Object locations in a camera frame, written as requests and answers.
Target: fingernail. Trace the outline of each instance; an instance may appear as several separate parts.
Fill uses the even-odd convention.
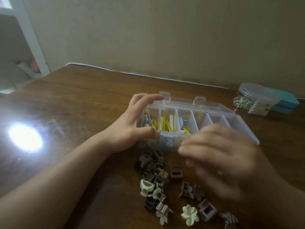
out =
[[[184,147],[180,146],[180,148],[178,149],[178,153],[183,153]]]

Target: right hand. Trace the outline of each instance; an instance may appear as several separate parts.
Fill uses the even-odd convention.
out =
[[[284,184],[251,138],[222,124],[208,125],[182,142],[186,165],[219,197],[256,204]]]

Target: teal container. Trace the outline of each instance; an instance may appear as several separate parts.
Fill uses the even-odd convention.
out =
[[[269,88],[269,89],[277,92],[279,95],[283,97],[283,99],[280,100],[280,102],[278,102],[276,105],[272,107],[272,110],[274,111],[290,114],[300,104],[298,99],[296,99],[296,97],[289,92],[285,92],[274,88]]]

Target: wooden table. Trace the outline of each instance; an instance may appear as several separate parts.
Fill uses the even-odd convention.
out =
[[[29,86],[0,98],[0,195],[3,196],[48,165],[55,163],[90,136],[104,130],[126,109],[135,93],[167,91],[171,96],[193,99],[206,96],[208,101],[231,109],[235,90],[110,72],[69,65]],[[271,112],[267,117],[238,110],[260,140],[261,147],[274,167],[291,184],[305,190],[305,104],[291,114]],[[43,146],[28,153],[10,139],[14,124],[36,129]],[[77,205],[66,228],[162,228],[159,218],[144,209],[140,196],[141,177],[133,168],[139,149],[115,154],[101,166]],[[166,165],[179,165],[184,180],[200,184],[185,159],[177,153],[166,154]],[[195,203],[180,199],[181,184],[165,189],[166,203],[174,211],[168,228],[186,228],[182,207]],[[234,213],[244,228],[255,225],[247,211],[209,194],[208,199],[222,211]],[[200,220],[194,228],[224,228],[215,216],[210,222]]]

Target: left hand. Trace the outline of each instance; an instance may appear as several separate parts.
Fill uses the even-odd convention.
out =
[[[108,149],[114,153],[130,148],[139,140],[158,139],[160,133],[152,127],[137,128],[136,126],[147,105],[152,104],[155,100],[163,99],[164,96],[159,94],[135,94],[126,112],[111,126],[99,133],[103,134]]]

